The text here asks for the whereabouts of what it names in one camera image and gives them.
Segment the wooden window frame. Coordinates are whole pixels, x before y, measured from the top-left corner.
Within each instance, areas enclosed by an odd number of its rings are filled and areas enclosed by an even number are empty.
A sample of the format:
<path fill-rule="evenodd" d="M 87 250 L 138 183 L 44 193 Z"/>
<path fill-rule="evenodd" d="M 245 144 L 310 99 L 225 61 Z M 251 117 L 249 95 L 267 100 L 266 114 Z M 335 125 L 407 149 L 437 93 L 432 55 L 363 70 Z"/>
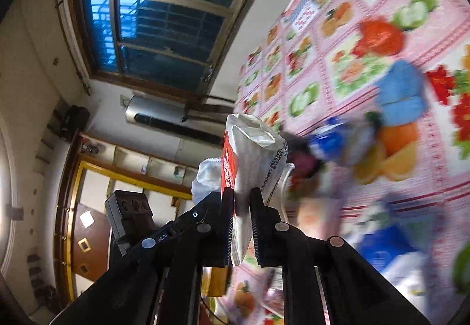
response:
<path fill-rule="evenodd" d="M 57 0 L 81 79 L 182 102 L 209 97 L 251 2 Z"/>

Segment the white wall shelf cabinet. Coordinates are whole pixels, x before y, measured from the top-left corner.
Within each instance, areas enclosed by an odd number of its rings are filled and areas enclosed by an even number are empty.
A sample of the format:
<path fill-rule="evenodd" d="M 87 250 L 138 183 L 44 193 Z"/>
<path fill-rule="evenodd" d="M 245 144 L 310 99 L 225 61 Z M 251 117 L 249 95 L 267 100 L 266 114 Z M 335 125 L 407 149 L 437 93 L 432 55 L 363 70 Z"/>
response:
<path fill-rule="evenodd" d="M 65 307 L 100 277 L 109 262 L 112 231 L 104 202 L 114 191 L 142 192 L 163 225 L 189 206 L 196 168 L 78 132 L 58 185 L 53 269 Z"/>

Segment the red label wet wipes pack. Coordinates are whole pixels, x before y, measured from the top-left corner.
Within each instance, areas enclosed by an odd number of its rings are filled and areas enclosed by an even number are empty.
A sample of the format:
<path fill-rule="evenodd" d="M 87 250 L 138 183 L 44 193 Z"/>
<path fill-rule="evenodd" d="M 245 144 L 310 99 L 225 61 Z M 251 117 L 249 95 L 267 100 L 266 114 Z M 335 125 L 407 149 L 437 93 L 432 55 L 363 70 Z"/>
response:
<path fill-rule="evenodd" d="M 221 156 L 221 188 L 234 190 L 234 219 L 230 256 L 234 265 L 245 258 L 253 237 L 249 195 L 261 190 L 264 203 L 271 195 L 287 162 L 285 139 L 259 118 L 230 114 L 225 126 Z"/>

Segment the playing cards stack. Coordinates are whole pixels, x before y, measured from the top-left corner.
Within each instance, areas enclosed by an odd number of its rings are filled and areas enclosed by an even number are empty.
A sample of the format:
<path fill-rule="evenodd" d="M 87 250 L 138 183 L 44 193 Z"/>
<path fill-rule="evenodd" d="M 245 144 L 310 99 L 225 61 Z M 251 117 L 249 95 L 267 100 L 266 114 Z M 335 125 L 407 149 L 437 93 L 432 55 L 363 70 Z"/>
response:
<path fill-rule="evenodd" d="M 281 23 L 295 34 L 300 34 L 315 19 L 319 10 L 319 5 L 313 0 L 290 0 L 281 14 Z"/>

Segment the silver tower air conditioner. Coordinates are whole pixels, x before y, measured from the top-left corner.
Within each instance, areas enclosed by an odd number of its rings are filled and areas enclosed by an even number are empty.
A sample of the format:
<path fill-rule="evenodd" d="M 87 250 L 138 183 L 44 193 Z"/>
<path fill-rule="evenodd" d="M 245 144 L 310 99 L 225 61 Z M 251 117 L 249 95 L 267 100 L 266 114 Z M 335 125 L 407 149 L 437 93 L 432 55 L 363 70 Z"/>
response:
<path fill-rule="evenodd" d="M 223 143 L 225 121 L 185 104 L 134 95 L 124 113 L 129 124 L 214 146 Z"/>

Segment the floral fruit tablecloth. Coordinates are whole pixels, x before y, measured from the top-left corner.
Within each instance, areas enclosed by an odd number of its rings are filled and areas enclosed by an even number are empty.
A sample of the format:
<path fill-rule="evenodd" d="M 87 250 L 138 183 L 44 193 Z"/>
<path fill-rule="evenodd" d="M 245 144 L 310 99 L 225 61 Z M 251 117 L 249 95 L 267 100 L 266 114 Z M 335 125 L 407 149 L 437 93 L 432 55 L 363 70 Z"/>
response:
<path fill-rule="evenodd" d="M 469 295 L 468 0 L 289 0 L 256 38 L 235 111 L 321 163 L 289 177 L 287 216 L 452 321 Z"/>

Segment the blue Vinda tissue pack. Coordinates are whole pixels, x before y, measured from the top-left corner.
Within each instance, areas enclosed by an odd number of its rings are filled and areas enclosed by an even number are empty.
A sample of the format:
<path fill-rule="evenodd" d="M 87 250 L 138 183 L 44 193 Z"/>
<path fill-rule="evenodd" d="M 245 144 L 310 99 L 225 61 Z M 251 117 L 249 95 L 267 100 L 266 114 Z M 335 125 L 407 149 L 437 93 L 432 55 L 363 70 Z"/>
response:
<path fill-rule="evenodd" d="M 352 167 L 375 141 L 374 125 L 365 119 L 330 117 L 308 136 L 311 152 L 320 160 Z"/>

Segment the red plastic bag ball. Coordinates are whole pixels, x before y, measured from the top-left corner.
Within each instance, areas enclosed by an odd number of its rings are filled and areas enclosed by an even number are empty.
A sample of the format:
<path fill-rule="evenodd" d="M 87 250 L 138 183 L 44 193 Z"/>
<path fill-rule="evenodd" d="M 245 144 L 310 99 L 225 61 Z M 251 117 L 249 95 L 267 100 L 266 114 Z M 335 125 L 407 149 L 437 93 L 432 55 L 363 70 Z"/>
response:
<path fill-rule="evenodd" d="M 377 55 L 397 55 L 404 47 L 403 32 L 383 19 L 364 20 L 358 24 L 366 51 Z"/>

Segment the blue fuzzy cloth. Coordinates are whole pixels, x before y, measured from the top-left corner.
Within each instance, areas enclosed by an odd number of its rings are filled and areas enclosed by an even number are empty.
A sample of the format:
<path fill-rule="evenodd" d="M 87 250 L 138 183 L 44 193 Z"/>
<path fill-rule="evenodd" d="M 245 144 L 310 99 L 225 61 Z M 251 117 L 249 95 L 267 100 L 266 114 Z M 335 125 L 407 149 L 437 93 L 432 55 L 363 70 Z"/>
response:
<path fill-rule="evenodd" d="M 377 81 L 376 103 L 384 126 L 416 122 L 427 110 L 422 72 L 403 59 L 393 63 Z"/>

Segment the white cloth sock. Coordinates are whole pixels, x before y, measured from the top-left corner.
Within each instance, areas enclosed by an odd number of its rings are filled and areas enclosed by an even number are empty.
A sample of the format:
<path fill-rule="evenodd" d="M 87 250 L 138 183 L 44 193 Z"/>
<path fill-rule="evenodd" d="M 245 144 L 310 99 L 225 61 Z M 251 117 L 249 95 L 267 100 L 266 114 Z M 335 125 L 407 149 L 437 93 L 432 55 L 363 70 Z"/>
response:
<path fill-rule="evenodd" d="M 198 167 L 191 184 L 192 201 L 197 205 L 212 192 L 221 192 L 221 158 L 208 158 Z"/>

